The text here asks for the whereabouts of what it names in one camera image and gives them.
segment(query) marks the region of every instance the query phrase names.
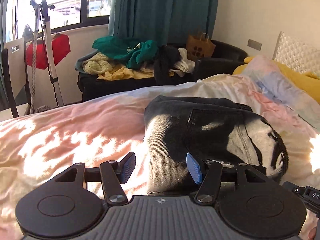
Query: wall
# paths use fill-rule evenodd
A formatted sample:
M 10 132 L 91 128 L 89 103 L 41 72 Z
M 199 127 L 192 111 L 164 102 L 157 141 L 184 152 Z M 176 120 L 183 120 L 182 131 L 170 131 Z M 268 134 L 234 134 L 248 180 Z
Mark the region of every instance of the wall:
M 219 0 L 213 39 L 272 57 L 280 31 L 320 49 L 320 0 Z
M 74 66 L 76 60 L 93 51 L 93 42 L 108 34 L 107 25 L 90 26 L 62 32 L 69 36 L 71 52 L 56 66 L 59 86 L 64 104 L 81 100 L 82 93 L 78 89 L 78 71 Z M 31 86 L 31 67 L 28 66 L 28 77 Z M 48 70 L 36 70 L 35 108 L 46 105 L 56 107 L 53 86 L 49 81 Z

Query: sweater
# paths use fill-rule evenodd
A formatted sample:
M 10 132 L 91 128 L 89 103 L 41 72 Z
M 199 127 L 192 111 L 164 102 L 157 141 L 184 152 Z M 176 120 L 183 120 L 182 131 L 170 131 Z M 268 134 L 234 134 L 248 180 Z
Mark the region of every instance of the sweater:
M 153 60 L 158 52 L 155 41 L 140 42 L 136 38 L 120 39 L 116 36 L 99 38 L 92 48 L 132 69 L 139 69 L 144 61 Z

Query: pile of clothes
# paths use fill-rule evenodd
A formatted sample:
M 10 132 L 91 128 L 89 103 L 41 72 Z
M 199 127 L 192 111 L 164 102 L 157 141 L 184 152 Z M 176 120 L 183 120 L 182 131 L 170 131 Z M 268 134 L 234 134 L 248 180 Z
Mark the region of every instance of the pile of clothes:
M 187 50 L 158 47 L 155 41 L 107 36 L 94 41 L 96 51 L 78 59 L 76 70 L 112 81 L 154 77 L 157 85 L 171 85 L 175 73 L 192 73 L 195 62 L 187 59 Z

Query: black circular pad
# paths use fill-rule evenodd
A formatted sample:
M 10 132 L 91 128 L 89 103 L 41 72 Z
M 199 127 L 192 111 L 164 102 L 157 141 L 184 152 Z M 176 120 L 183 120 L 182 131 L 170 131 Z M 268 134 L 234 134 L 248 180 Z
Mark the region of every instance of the black circular pad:
M 93 226 L 102 215 L 101 200 L 82 187 L 59 182 L 43 184 L 17 204 L 21 229 L 39 238 L 76 235 Z
M 40 200 L 38 209 L 46 216 L 60 217 L 70 213 L 75 206 L 76 204 L 72 198 L 63 195 L 56 195 Z
M 298 234 L 306 217 L 302 201 L 281 188 L 236 190 L 219 206 L 225 222 L 253 238 L 284 239 Z

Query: roof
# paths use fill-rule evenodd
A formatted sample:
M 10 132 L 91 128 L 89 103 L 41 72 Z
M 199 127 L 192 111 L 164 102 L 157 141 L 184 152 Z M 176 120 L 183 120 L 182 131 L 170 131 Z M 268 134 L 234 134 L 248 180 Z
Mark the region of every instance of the roof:
M 62 13 L 64 16 L 65 15 L 70 15 L 70 8 L 75 6 L 76 10 L 75 13 L 80 13 L 80 3 L 73 3 L 64 7 L 60 7 L 60 8 L 55 8 L 55 11 Z

